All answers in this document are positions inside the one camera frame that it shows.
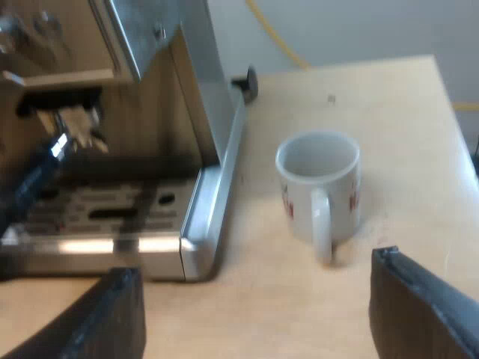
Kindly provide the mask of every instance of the yellow cable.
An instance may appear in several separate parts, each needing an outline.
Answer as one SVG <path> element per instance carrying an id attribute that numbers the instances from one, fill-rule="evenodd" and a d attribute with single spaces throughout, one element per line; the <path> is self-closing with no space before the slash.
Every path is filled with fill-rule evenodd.
<path id="1" fill-rule="evenodd" d="M 476 112 L 479 111 L 479 102 L 452 102 L 452 107 L 456 111 Z"/>
<path id="2" fill-rule="evenodd" d="M 287 55 L 287 57 L 291 59 L 292 62 L 294 62 L 302 69 L 307 69 L 311 67 L 308 62 L 300 58 L 292 49 L 289 48 L 289 46 L 284 42 L 284 40 L 281 39 L 278 33 L 276 33 L 275 29 L 269 24 L 268 20 L 266 20 L 254 0 L 246 0 L 246 4 L 256 17 L 257 21 L 263 26 L 264 30 L 273 39 L 273 41 L 275 41 L 276 45 L 278 45 L 280 49 Z"/>
<path id="3" fill-rule="evenodd" d="M 304 59 L 300 58 L 278 35 L 276 30 L 269 24 L 266 17 L 264 17 L 260 8 L 257 6 L 255 0 L 245 0 L 246 4 L 249 7 L 249 10 L 254 14 L 257 21 L 263 26 L 264 31 L 271 37 L 271 39 L 279 46 L 282 52 L 286 54 L 290 60 L 296 64 L 296 66 L 301 67 L 306 70 L 311 65 Z M 453 102 L 452 107 L 456 111 L 465 111 L 465 112 L 476 112 L 479 111 L 479 102 Z"/>

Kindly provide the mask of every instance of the red print on mug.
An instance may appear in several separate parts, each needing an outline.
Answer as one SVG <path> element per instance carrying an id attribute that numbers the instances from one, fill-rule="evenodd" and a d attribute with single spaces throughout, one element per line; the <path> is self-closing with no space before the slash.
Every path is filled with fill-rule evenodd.
<path id="1" fill-rule="evenodd" d="M 359 205 L 359 191 L 356 188 L 356 182 L 353 182 L 353 194 L 350 195 L 350 212 L 358 208 Z"/>
<path id="2" fill-rule="evenodd" d="M 284 210 L 286 211 L 287 215 L 290 216 L 291 219 L 294 218 L 294 205 L 293 202 L 290 202 L 288 196 L 287 196 L 287 185 L 282 185 L 281 186 L 281 192 L 283 196 L 283 204 L 284 204 Z"/>

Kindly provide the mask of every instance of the drip tray grate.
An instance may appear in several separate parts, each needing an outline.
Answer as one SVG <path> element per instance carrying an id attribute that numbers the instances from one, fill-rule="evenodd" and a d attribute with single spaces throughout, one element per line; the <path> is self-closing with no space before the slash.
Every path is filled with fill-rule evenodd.
<path id="1" fill-rule="evenodd" d="M 27 219 L 10 228 L 18 239 L 159 232 L 180 234 L 196 179 L 128 182 L 45 190 Z"/>

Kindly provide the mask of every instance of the white wall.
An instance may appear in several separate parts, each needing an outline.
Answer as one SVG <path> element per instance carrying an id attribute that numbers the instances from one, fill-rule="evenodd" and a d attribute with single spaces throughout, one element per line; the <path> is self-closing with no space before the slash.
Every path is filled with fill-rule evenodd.
<path id="1" fill-rule="evenodd" d="M 244 0 L 208 0 L 227 76 L 294 68 Z M 476 0 L 257 0 L 276 31 L 313 65 L 436 55 L 453 101 L 479 101 Z M 479 112 L 457 114 L 475 147 Z"/>

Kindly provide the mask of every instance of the drip tray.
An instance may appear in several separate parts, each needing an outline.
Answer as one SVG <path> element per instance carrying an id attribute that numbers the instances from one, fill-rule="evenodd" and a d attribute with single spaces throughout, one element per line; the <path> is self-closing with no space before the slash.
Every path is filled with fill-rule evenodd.
<path id="1" fill-rule="evenodd" d="M 27 220 L 13 225 L 6 237 L 21 241 L 55 236 L 122 238 L 145 233 L 179 236 L 195 182 L 50 188 L 42 192 Z"/>
<path id="2" fill-rule="evenodd" d="M 184 280 L 181 233 L 197 179 L 57 187 L 0 240 L 0 275 L 91 275 L 141 267 Z"/>

